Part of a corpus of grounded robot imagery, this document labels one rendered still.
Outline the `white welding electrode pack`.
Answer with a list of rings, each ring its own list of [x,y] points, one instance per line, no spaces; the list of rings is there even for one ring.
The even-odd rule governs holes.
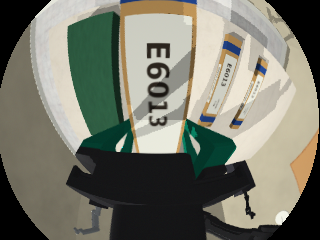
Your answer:
[[[217,72],[198,121],[198,125],[211,127],[228,92],[231,84],[242,42],[230,34],[225,34],[222,53]]]
[[[137,153],[179,153],[196,53],[197,0],[120,0],[126,102]]]

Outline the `cream welding electrode pack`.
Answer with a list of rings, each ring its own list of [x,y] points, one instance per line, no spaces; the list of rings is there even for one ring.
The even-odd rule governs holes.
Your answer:
[[[233,118],[231,124],[229,125],[231,129],[238,129],[242,124],[242,122],[244,121],[245,117],[247,116],[260,90],[264,76],[266,74],[267,67],[268,67],[268,64],[263,59],[258,58],[256,68],[255,68],[251,83],[249,85],[249,88],[247,90],[247,93],[235,117]]]

